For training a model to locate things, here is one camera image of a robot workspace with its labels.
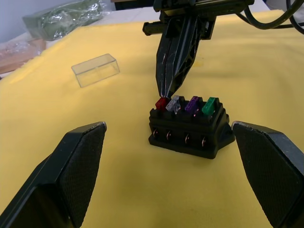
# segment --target green fuse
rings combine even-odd
[[[208,101],[204,105],[204,107],[201,109],[201,111],[204,113],[204,115],[213,115],[215,110],[215,98],[209,97]]]

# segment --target white wall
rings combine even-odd
[[[15,38],[26,31],[22,21],[23,16],[71,1],[0,0],[0,43]],[[103,0],[103,2],[109,3],[110,8],[115,10],[115,6],[110,0]]]

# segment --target black cable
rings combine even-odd
[[[290,0],[286,0],[286,8],[287,9],[290,8]],[[304,29],[295,21],[295,18],[293,15],[290,17],[289,20],[290,20],[290,23],[294,26],[294,28],[296,30],[298,30],[298,32],[300,32],[304,35]]]
[[[256,27],[258,29],[263,29],[263,30],[273,29],[273,28],[279,26],[280,24],[282,24],[283,22],[285,22],[286,20],[288,20],[302,6],[303,3],[304,3],[304,0],[295,0],[294,3],[292,4],[292,6],[290,8],[288,8],[287,11],[282,14],[282,16],[280,16],[278,19],[276,19],[270,23],[261,23],[261,22],[257,21],[254,18],[254,16],[252,15],[248,6],[245,8],[244,12],[247,17],[247,20],[254,27]]]
[[[249,24],[249,25],[251,25],[250,23],[249,23],[249,21],[247,20],[247,18],[243,15],[243,14],[241,14],[241,13],[236,13],[236,15],[240,18],[240,19],[242,19],[244,22],[246,22],[247,24]],[[304,26],[304,22],[301,22],[301,23],[299,23],[299,25],[300,26]],[[275,28],[273,28],[273,29],[290,29],[290,28],[293,28],[293,25],[292,24],[287,24],[287,25],[279,25],[279,26],[277,26],[277,27],[275,27]]]

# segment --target plastic bag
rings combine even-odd
[[[0,44],[0,74],[13,71],[46,49],[42,39]]]
[[[55,40],[102,19],[108,8],[101,0],[81,0],[24,16],[23,21],[33,38]]]

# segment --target black fuse box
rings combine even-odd
[[[180,110],[169,112],[166,109],[150,111],[151,145],[187,153],[203,158],[214,159],[218,150],[235,140],[229,125],[229,116],[218,98],[214,101],[214,113],[189,114],[185,107],[189,101],[179,97]],[[198,100],[198,110],[206,102]]]

